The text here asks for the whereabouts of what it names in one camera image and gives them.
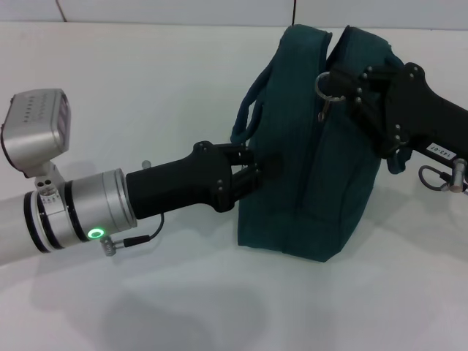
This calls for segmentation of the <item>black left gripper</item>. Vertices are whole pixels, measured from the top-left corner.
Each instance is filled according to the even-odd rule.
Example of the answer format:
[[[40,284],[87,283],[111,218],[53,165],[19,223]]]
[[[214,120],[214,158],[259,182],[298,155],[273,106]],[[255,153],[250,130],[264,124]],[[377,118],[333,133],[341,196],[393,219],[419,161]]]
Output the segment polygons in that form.
[[[222,213],[282,169],[278,153],[259,156],[244,144],[198,142],[183,159],[127,174],[128,200],[137,219],[195,204]]]

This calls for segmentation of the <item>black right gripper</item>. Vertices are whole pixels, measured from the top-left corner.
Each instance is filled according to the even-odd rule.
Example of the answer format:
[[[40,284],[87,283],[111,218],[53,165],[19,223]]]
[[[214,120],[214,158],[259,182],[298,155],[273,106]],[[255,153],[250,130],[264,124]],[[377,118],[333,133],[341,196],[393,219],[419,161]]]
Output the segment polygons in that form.
[[[387,92],[384,119],[367,91]],[[328,93],[350,96],[350,118],[380,158],[390,158],[401,143],[437,162],[467,159],[467,110],[435,94],[417,64],[369,66],[359,74],[336,66]]]

